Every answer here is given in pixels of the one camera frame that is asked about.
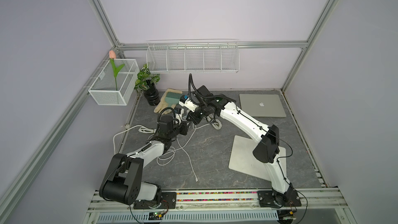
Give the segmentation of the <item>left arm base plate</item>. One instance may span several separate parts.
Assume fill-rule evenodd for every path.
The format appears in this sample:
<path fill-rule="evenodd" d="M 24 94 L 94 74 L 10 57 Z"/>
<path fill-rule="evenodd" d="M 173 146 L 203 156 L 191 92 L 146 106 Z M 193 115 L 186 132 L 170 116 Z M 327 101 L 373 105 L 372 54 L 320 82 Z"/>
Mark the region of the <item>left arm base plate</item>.
<path fill-rule="evenodd" d="M 177 203 L 177 193 L 162 192 L 156 195 L 153 200 L 140 200 L 133 204 L 133 209 L 175 209 Z"/>

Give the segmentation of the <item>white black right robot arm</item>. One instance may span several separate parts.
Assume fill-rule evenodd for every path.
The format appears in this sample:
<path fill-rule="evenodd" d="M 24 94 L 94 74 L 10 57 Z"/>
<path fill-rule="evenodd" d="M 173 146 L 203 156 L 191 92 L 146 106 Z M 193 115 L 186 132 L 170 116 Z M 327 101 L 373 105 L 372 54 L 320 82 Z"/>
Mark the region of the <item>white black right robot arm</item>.
<path fill-rule="evenodd" d="M 287 178 L 279 162 L 279 128 L 268 126 L 236 105 L 236 101 L 223 94 L 214 95 L 205 86 L 196 88 L 192 74 L 188 79 L 188 94 L 180 98 L 179 104 L 189 111 L 186 119 L 199 124 L 203 119 L 212 123 L 216 117 L 237 126 L 255 143 L 252 156 L 262 164 L 261 172 L 269 176 L 272 186 L 271 203 L 260 201 L 261 206 L 281 208 L 283 206 L 301 206 L 298 191 Z"/>

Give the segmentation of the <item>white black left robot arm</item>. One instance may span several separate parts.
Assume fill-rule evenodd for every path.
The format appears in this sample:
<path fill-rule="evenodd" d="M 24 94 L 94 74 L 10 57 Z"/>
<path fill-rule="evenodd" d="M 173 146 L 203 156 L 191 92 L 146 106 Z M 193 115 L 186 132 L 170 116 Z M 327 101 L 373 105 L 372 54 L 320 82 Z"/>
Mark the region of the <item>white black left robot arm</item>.
<path fill-rule="evenodd" d="M 178 135 L 187 134 L 190 122 L 182 119 L 183 113 L 180 107 L 170 114 L 161 111 L 155 133 L 145 146 L 128 154 L 115 154 L 99 188 L 99 196 L 125 205 L 136 202 L 144 202 L 151 207 L 161 205 L 161 187 L 142 181 L 143 168 L 166 154 Z"/>

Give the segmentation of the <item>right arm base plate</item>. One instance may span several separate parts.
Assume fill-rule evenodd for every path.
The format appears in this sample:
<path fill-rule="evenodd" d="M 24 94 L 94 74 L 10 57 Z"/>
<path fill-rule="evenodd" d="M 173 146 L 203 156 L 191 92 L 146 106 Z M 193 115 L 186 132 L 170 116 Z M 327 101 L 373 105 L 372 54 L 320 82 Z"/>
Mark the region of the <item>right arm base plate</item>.
<path fill-rule="evenodd" d="M 283 194 L 274 190 L 260 190 L 257 194 L 261 207 L 282 208 L 302 206 L 297 191 L 291 188 Z"/>

